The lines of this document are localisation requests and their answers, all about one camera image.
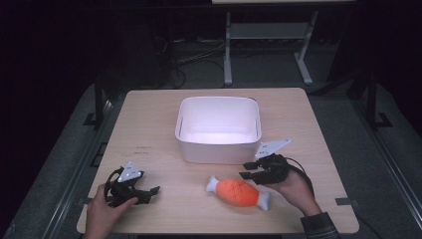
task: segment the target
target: white plastic container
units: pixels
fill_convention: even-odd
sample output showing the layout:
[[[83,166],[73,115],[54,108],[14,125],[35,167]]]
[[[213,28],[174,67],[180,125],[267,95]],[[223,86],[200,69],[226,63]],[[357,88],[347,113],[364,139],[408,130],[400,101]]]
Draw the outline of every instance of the white plastic container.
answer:
[[[180,105],[175,134],[188,162],[253,161],[262,135],[258,104],[237,97],[185,99]]]

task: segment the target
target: human hand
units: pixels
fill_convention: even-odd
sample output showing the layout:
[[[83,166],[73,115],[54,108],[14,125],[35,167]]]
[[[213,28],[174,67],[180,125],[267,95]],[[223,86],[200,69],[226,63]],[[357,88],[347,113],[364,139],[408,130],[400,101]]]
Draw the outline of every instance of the human hand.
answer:
[[[317,215],[321,213],[310,188],[305,180],[295,171],[290,170],[288,177],[279,183],[265,184],[268,188],[272,188],[280,192],[286,200],[300,209],[305,217]]]
[[[85,238],[106,238],[118,218],[136,202],[137,197],[133,197],[119,207],[109,207],[105,199],[105,185],[100,185],[96,196],[90,204],[88,204]]]

